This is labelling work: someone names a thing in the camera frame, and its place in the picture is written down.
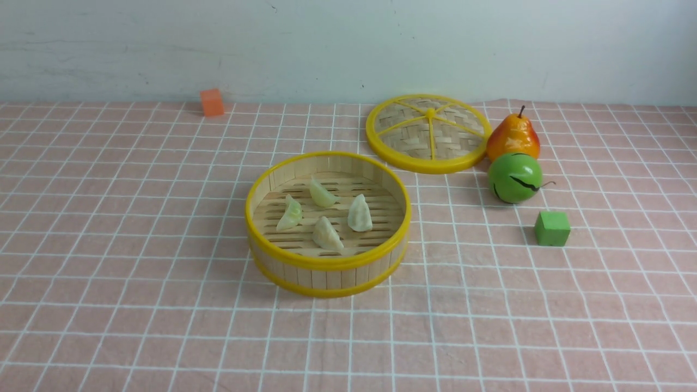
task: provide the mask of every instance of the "orange cube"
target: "orange cube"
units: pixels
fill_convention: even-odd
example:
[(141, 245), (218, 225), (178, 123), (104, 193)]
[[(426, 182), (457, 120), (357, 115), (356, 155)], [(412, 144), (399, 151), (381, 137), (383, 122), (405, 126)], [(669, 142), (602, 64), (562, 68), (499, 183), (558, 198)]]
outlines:
[(222, 116), (225, 109), (222, 106), (222, 94), (219, 89), (201, 91), (201, 105), (204, 107), (204, 116)]

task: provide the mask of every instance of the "white wall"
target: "white wall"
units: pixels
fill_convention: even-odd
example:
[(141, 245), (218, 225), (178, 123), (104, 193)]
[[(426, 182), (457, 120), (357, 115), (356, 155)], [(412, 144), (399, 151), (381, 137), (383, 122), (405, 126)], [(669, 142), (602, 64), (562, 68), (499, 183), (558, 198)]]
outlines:
[(0, 100), (697, 105), (697, 0), (0, 0)]

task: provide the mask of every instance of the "foam block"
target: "foam block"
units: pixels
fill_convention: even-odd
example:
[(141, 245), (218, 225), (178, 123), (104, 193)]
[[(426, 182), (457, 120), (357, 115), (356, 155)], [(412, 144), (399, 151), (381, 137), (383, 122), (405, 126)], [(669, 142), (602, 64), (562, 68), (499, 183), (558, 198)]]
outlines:
[(566, 213), (542, 211), (535, 222), (537, 244), (541, 246), (564, 246), (571, 234), (571, 225)]
[(225, 109), (222, 104), (222, 94), (219, 89), (201, 91), (201, 106), (204, 107), (204, 116), (222, 116)]

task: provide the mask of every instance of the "yellow rim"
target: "yellow rim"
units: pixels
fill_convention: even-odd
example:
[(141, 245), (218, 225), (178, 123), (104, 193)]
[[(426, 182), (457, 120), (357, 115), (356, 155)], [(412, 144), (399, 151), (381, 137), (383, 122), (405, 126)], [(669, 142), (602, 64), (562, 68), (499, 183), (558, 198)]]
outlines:
[[(271, 174), (275, 170), (278, 170), (279, 168), (285, 165), (289, 165), (297, 160), (311, 158), (313, 156), (331, 155), (348, 156), (354, 159), (363, 160), (365, 162), (371, 163), (384, 170), (397, 182), (397, 185), (399, 185), (399, 189), (404, 194), (406, 205), (406, 211), (404, 212), (404, 220), (399, 226), (399, 229), (397, 230), (397, 232), (395, 232), (394, 235), (390, 237), (390, 239), (380, 244), (379, 246), (376, 246), (375, 248), (368, 250), (365, 253), (361, 253), (360, 255), (354, 255), (349, 257), (333, 257), (331, 259), (320, 259), (315, 257), (298, 255), (297, 253), (292, 253), (288, 250), (283, 250), (277, 247), (276, 245), (273, 245), (268, 239), (266, 239), (261, 234), (261, 232), (254, 226), (254, 223), (252, 222), (252, 211), (250, 208), (252, 204), (252, 195), (256, 192), (256, 189), (259, 187), (259, 184), (261, 184), (263, 179), (268, 177), (269, 174)], [(262, 251), (264, 251), (266, 254), (270, 255), (271, 257), (277, 259), (280, 262), (290, 264), (298, 268), (310, 270), (314, 269), (321, 271), (338, 271), (344, 269), (354, 269), (360, 266), (364, 266), (366, 264), (370, 264), (371, 262), (384, 257), (385, 255), (390, 253), (392, 249), (394, 249), (397, 246), (397, 244), (407, 235), (409, 231), (409, 224), (411, 222), (411, 201), (409, 200), (409, 194), (406, 191), (406, 187), (401, 182), (399, 177), (387, 166), (383, 165), (377, 160), (344, 151), (318, 151), (314, 153), (302, 154), (296, 156), (295, 158), (285, 160), (279, 163), (278, 165), (266, 170), (261, 176), (259, 176), (259, 178), (254, 182), (254, 184), (252, 184), (252, 189), (250, 189), (250, 192), (247, 195), (247, 201), (245, 203), (245, 222), (247, 224), (247, 232), (250, 234), (250, 241), (254, 241)]]
[[(409, 104), (405, 104), (403, 102), (400, 102), (401, 100), (405, 99), (410, 99), (410, 98), (433, 98), (437, 100), (444, 100), (448, 102), (448, 104), (439, 107), (434, 111), (435, 114), (439, 113), (441, 110), (445, 109), (446, 107), (450, 106), (462, 106), (466, 108), (467, 110), (471, 111), (481, 122), (482, 126), (484, 127), (484, 134), (482, 135), (479, 132), (475, 132), (471, 129), (468, 129), (466, 127), (462, 127), (458, 124), (455, 124), (458, 128), (463, 128), (463, 130), (473, 133), (475, 135), (479, 135), (482, 137), (482, 143), (476, 148), (476, 150), (470, 152), (469, 154), (456, 158), (456, 159), (449, 159), (449, 160), (435, 160), (434, 159), (434, 152), (431, 152), (431, 160), (424, 160), (424, 159), (418, 159), (418, 158), (413, 158), (408, 155), (398, 153), (395, 150), (391, 149), (388, 147), (383, 141), (380, 139), (379, 135), (386, 132), (387, 130), (391, 130), (391, 128), (396, 128), (397, 126), (400, 126), (401, 124), (397, 124), (393, 127), (388, 128), (387, 130), (384, 130), (380, 133), (375, 132), (375, 118), (377, 115), (385, 109), (387, 106), (392, 105), (392, 104), (399, 104), (403, 105), (406, 107), (410, 107), (411, 109), (416, 110), (417, 112), (423, 113), (424, 116), (418, 117), (417, 119), (423, 119), (427, 117), (426, 110), (419, 109), (417, 107), (413, 107)], [(432, 118), (430, 116), (427, 117), (429, 119), (429, 131), (431, 133), (431, 149), (435, 149), (435, 145), (433, 143), (433, 125), (432, 125)], [(446, 123), (450, 123), (450, 121), (440, 118), (438, 116), (435, 117), (435, 119), (439, 121), (443, 121)], [(465, 169), (469, 169), (470, 167), (476, 165), (479, 163), (484, 158), (484, 155), (486, 155), (487, 152), (487, 140), (489, 136), (491, 135), (491, 124), (489, 124), (489, 121), (487, 118), (478, 110), (476, 110), (474, 107), (467, 105), (466, 103), (460, 102), (458, 100), (444, 97), (444, 96), (437, 96), (437, 95), (431, 95), (431, 94), (411, 94), (411, 95), (406, 95), (406, 96), (399, 96), (390, 100), (387, 100), (380, 105), (376, 106), (368, 115), (368, 120), (366, 121), (365, 125), (365, 133), (368, 139), (368, 144), (370, 147), (375, 151), (375, 154), (377, 154), (380, 158), (384, 159), (385, 162), (390, 163), (391, 165), (394, 165), (395, 167), (398, 167), (400, 169), (408, 170), (410, 172), (417, 172), (417, 173), (423, 173), (423, 174), (447, 174), (447, 173), (455, 173), (455, 172), (460, 172)]]
[(393, 272), (397, 269), (397, 267), (401, 264), (402, 259), (404, 258), (404, 255), (406, 254), (406, 249), (407, 247), (404, 247), (404, 250), (401, 252), (399, 255), (399, 259), (385, 272), (382, 274), (378, 275), (377, 278), (370, 280), (366, 283), (363, 283), (362, 285), (354, 286), (348, 289), (327, 289), (327, 290), (322, 290), (322, 289), (309, 289), (307, 287), (303, 287), (300, 285), (296, 285), (295, 283), (290, 283), (285, 280), (279, 279), (276, 275), (274, 275), (271, 271), (269, 271), (257, 258), (254, 252), (252, 252), (252, 258), (254, 259), (254, 264), (256, 264), (256, 267), (260, 270), (260, 272), (271, 282), (276, 284), (279, 287), (282, 287), (290, 292), (294, 292), (296, 294), (304, 295), (304, 296), (313, 296), (315, 298), (339, 298), (342, 296), (350, 296), (350, 295), (355, 295), (359, 294), (362, 292), (365, 292), (380, 283), (382, 283), (385, 279), (387, 279), (390, 275), (392, 275)]

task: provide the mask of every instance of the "green cube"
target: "green cube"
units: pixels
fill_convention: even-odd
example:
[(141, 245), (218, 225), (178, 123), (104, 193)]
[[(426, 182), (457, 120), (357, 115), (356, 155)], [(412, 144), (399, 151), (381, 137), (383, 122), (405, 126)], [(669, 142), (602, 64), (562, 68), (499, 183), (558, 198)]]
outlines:
[(571, 225), (566, 213), (542, 211), (535, 222), (537, 244), (541, 246), (564, 246), (571, 234)]

